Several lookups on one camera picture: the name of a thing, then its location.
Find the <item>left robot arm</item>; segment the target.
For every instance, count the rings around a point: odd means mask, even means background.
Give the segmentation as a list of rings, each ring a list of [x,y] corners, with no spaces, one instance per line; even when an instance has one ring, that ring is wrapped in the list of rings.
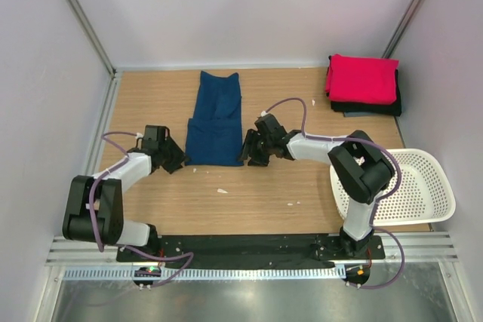
[[[126,219],[123,196],[159,169],[169,174],[181,169],[186,154],[166,126],[147,125],[142,133],[111,131],[101,139],[120,150],[122,158],[99,173],[72,179],[63,236],[95,243],[99,251],[106,246],[134,249],[143,261],[153,261],[162,248],[156,227]]]

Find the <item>blue printed t-shirt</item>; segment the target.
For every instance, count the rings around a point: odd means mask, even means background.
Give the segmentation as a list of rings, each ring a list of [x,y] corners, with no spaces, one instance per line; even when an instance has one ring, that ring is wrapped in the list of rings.
[[[220,77],[202,71],[192,117],[187,123],[185,165],[240,167],[242,95],[237,72]]]

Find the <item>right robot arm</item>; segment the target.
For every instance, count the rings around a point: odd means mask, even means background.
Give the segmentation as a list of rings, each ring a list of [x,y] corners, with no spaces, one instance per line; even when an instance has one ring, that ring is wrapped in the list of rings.
[[[342,253],[355,259],[368,248],[380,200],[393,177],[401,182],[401,169],[392,154],[375,144],[362,130],[348,136],[321,136],[304,129],[286,131],[270,113],[248,130],[238,160],[266,167],[271,156],[290,161],[318,161],[332,167],[349,206],[339,240]]]

